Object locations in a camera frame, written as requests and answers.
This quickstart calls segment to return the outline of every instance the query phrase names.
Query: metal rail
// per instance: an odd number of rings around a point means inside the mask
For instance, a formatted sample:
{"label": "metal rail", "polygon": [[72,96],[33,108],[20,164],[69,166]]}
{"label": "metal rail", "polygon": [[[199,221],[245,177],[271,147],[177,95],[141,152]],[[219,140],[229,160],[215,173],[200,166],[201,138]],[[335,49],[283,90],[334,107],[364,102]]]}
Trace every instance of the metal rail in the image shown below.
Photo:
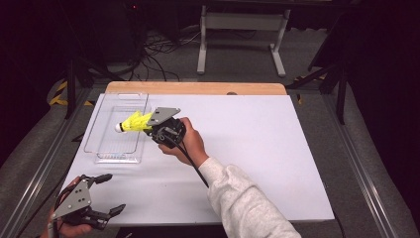
{"label": "metal rail", "polygon": [[355,176],[358,180],[358,183],[362,189],[362,192],[367,201],[367,205],[370,209],[370,212],[373,216],[376,226],[379,229],[379,232],[382,237],[386,238],[396,238],[398,237],[394,228],[392,227],[389,217],[386,214],[385,208],[380,200],[379,194],[376,191],[376,188],[368,175],[364,165],[362,164],[359,155],[356,151],[355,145],[353,144],[352,138],[349,135],[349,132],[346,126],[340,124],[337,115],[336,115],[336,106],[334,104],[334,99],[331,94],[323,95],[324,103],[328,108],[328,112],[331,115],[335,127],[340,134],[341,139],[346,147],[349,162],[352,166],[352,169],[355,173]]}
{"label": "metal rail", "polygon": [[43,161],[41,162],[40,166],[38,167],[37,171],[35,172],[33,178],[29,182],[24,194],[22,195],[21,200],[19,201],[18,205],[16,206],[15,210],[13,211],[11,217],[9,218],[6,226],[3,228],[0,237],[2,238],[15,238],[19,232],[19,228],[22,225],[25,217],[27,216],[29,209],[31,208],[32,204],[34,203],[35,199],[38,196],[43,184],[55,162],[55,159],[58,156],[58,153],[61,149],[63,140],[70,130],[72,124],[74,123],[77,114],[79,113],[80,109],[83,106],[83,103],[86,101],[87,96],[90,93],[89,88],[82,88],[80,89],[80,94],[77,98],[77,105],[74,112],[71,116],[64,120],[61,124],[52,144],[47,151],[46,155],[44,156]]}

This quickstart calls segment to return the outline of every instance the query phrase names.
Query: yellow object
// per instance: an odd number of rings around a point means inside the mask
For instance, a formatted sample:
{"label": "yellow object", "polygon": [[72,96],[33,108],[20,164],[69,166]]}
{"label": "yellow object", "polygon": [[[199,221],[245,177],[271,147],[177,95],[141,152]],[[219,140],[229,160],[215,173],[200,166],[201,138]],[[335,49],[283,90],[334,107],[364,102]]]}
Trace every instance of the yellow object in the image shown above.
{"label": "yellow object", "polygon": [[146,115],[142,115],[140,111],[136,111],[127,118],[122,123],[119,123],[115,126],[117,132],[127,132],[127,131],[143,131],[146,129],[152,129],[151,126],[148,126],[148,121],[152,117],[152,112]]}

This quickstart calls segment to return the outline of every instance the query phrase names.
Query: white shirt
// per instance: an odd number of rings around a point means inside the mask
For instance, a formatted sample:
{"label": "white shirt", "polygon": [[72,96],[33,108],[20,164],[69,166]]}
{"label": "white shirt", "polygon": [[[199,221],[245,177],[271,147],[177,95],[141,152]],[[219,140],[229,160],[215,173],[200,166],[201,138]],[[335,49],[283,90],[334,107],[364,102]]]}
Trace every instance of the white shirt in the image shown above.
{"label": "white shirt", "polygon": [[207,159],[199,168],[208,198],[230,238],[300,237],[260,188],[238,167]]}

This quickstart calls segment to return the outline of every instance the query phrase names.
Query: cable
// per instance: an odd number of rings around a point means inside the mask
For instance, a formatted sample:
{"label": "cable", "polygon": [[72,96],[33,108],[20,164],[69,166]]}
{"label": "cable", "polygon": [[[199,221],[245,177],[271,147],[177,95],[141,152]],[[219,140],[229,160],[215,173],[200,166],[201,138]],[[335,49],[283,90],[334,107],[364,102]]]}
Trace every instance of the cable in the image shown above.
{"label": "cable", "polygon": [[180,147],[179,146],[179,144],[177,144],[176,142],[174,142],[171,138],[169,138],[169,137],[167,137],[166,135],[163,135],[164,136],[164,138],[166,139],[166,140],[169,140],[171,143],[172,143],[172,145],[174,145],[176,148],[178,148],[179,149],[179,151],[181,151],[182,152],[182,154],[184,154],[184,156],[186,157],[186,159],[189,161],[189,163],[191,163],[191,165],[194,167],[194,169],[195,169],[195,171],[198,173],[198,175],[201,177],[201,179],[203,180],[203,182],[204,182],[204,184],[206,184],[206,186],[207,187],[209,187],[209,185],[208,185],[208,183],[207,183],[207,181],[206,181],[206,179],[204,178],[204,176],[201,174],[201,172],[198,170],[198,168],[197,168],[197,166],[195,166],[195,164],[194,164],[194,162],[192,161],[192,159],[189,157],[189,155],[188,155],[188,153],[186,153],[186,147],[185,147],[185,150],[182,148],[182,147]]}
{"label": "cable", "polygon": [[[115,74],[115,75],[124,75],[124,74],[126,74],[126,73],[129,73],[129,72],[131,72],[131,71],[133,71],[134,69],[136,69],[136,67],[138,67],[140,65],[140,61],[139,60],[137,60],[137,61],[135,61],[133,64],[131,64],[129,67],[127,67],[127,68],[124,68],[124,69],[122,69],[122,70],[119,70],[119,71],[110,71],[111,73],[113,73],[113,74]],[[92,76],[94,76],[95,78],[107,78],[107,76],[106,75],[103,75],[102,73],[98,73],[98,72],[92,72],[92,71],[89,71],[89,73],[92,75]]]}
{"label": "cable", "polygon": [[[151,66],[145,65],[143,62],[142,62],[142,64],[143,64],[143,66],[146,68],[146,70],[148,71],[148,77],[147,77],[147,78],[149,78],[149,69],[156,70],[156,71],[161,71],[160,69],[157,69],[157,68],[154,68],[154,67],[151,67]],[[178,81],[180,81],[178,74],[176,74],[176,73],[174,73],[174,72],[171,72],[171,71],[166,71],[166,70],[164,70],[164,72],[167,72],[167,73],[169,73],[169,74],[175,75],[176,79],[177,79]]]}
{"label": "cable", "polygon": [[343,238],[346,238],[346,233],[344,232],[343,224],[341,223],[341,221],[339,219],[339,216],[337,215],[337,213],[334,210],[333,210],[333,214],[334,214],[334,217],[336,218],[337,222],[339,223],[340,230],[342,232]]}
{"label": "cable", "polygon": [[148,59],[152,59],[157,63],[158,67],[160,67],[161,73],[163,74],[164,81],[166,81],[166,74],[165,74],[165,71],[163,70],[163,67],[161,67],[160,63],[151,56],[148,56]]}

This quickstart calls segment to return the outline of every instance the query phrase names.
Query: clear plastic container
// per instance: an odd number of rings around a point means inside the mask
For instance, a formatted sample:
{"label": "clear plastic container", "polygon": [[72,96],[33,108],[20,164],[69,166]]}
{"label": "clear plastic container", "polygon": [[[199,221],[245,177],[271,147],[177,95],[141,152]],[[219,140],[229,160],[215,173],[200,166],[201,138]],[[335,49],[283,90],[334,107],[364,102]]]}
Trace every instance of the clear plastic container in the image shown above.
{"label": "clear plastic container", "polygon": [[84,152],[96,154],[96,163],[137,164],[142,160],[147,135],[144,132],[118,133],[115,126],[136,111],[151,112],[147,93],[105,93]]}

